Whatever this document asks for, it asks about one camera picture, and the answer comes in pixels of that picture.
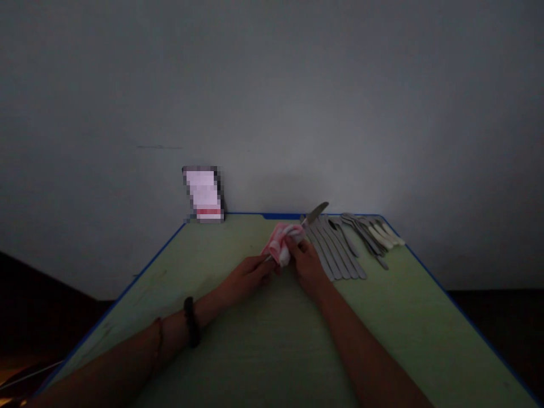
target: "white handle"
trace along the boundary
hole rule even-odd
[[[376,230],[374,229],[374,227],[370,226],[370,227],[368,227],[368,230],[370,231],[372,236],[374,238],[376,238],[376,241],[378,241],[380,244],[382,244],[387,249],[393,249],[393,244],[390,243],[387,239],[383,238],[380,234],[378,234],[376,232]]]
[[[400,243],[397,240],[397,236],[393,236],[388,234],[384,231],[382,227],[378,223],[373,224],[374,229],[377,231],[378,234],[380,234],[383,238],[387,239],[389,242],[391,242],[393,245],[400,245]]]
[[[389,226],[386,223],[383,223],[381,226],[384,227],[385,232],[395,237],[399,245],[406,245],[406,242],[404,241],[404,239],[400,238],[397,234],[395,234],[393,230],[389,228]]]

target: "blue table edge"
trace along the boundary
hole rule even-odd
[[[264,219],[268,220],[293,220],[293,219],[300,219],[300,216],[303,215],[303,213],[300,214],[282,214],[279,212],[228,212],[226,218],[229,214],[253,214],[253,215],[262,215]],[[340,215],[336,213],[328,213],[328,215]],[[383,218],[383,220],[389,225],[389,227],[397,233],[397,231],[393,228],[393,226],[387,221],[387,219],[380,215],[380,214],[356,214],[356,215],[366,215],[366,216],[379,216]],[[121,301],[121,299],[126,295],[126,293],[132,288],[132,286],[138,281],[138,279],[145,273],[145,271],[151,266],[153,262],[158,258],[158,256],[162,253],[164,248],[168,246],[168,244],[176,237],[176,235],[185,227],[186,223],[183,223],[180,228],[177,229],[177,231],[170,237],[170,239],[163,245],[163,247],[157,252],[157,254],[149,261],[149,263],[142,269],[142,271],[134,278],[134,280],[125,288],[123,293],[117,298],[115,302],[108,308],[108,310],[102,315],[102,317],[96,322],[96,324],[87,332],[85,336],[79,341],[79,343],[74,347],[74,349],[68,354],[68,356],[64,359],[62,364],[60,364],[55,371],[53,371],[46,379],[45,381],[40,385],[38,390],[33,394],[33,397],[37,396],[43,390],[49,385],[49,383],[55,378],[55,376],[60,372],[60,370],[66,365],[68,361],[74,356],[74,354],[79,350],[82,344],[85,343],[85,341],[89,338],[89,336],[100,326],[102,321],[107,317],[107,315],[110,314],[110,312],[117,306],[117,304]],[[472,322],[472,320],[465,314],[463,309],[459,307],[459,305],[453,300],[453,298],[449,295],[448,292],[444,289],[444,287],[440,284],[438,280],[434,277],[434,275],[429,271],[429,269],[425,266],[425,264],[419,259],[419,257],[414,253],[414,251],[406,244],[406,247],[410,251],[410,253],[414,256],[414,258],[423,266],[425,271],[429,274],[429,276],[432,278],[433,281],[438,285],[438,287],[442,290],[442,292],[448,297],[449,301],[453,303],[453,305],[457,308],[457,310],[463,315],[463,317],[467,320],[467,322],[470,323],[472,328],[476,331],[476,333],[479,334],[479,336],[484,340],[484,342],[487,344],[487,346],[495,353],[495,355],[499,358],[499,360],[504,364],[504,366],[510,371],[510,373],[514,376],[514,378],[518,381],[518,383],[521,384],[521,386],[525,389],[527,394],[531,396],[531,398],[534,400],[534,402],[540,406],[541,408],[544,408],[544,405],[542,401],[538,399],[538,397],[533,393],[533,391],[527,386],[525,381],[519,376],[519,374],[514,371],[514,369],[504,360],[504,358],[499,354],[497,349],[489,342],[489,340],[483,335],[483,333],[478,329],[478,327]]]

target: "red and white cloth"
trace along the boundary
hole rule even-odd
[[[284,267],[291,260],[291,254],[289,254],[289,249],[285,243],[285,237],[290,236],[298,244],[305,235],[306,233],[301,225],[278,223],[272,231],[270,239],[261,251],[261,255],[272,255],[276,263],[280,267]]]

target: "forearm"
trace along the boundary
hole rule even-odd
[[[201,328],[224,309],[216,292],[194,304]],[[70,376],[52,385],[29,403],[42,407],[119,407],[125,406],[140,391],[153,371],[166,366],[189,342],[184,311],[162,322],[163,343],[156,322],[94,359]]]
[[[431,407],[417,385],[332,285],[316,304],[362,406]]]

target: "hand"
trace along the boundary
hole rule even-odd
[[[334,286],[321,266],[316,249],[306,240],[297,245],[289,236],[285,238],[285,242],[295,259],[297,280],[306,294],[314,302],[318,302]]]
[[[274,260],[263,262],[267,256],[244,259],[217,287],[216,293],[224,307],[234,306],[270,283],[271,273],[278,266]]]

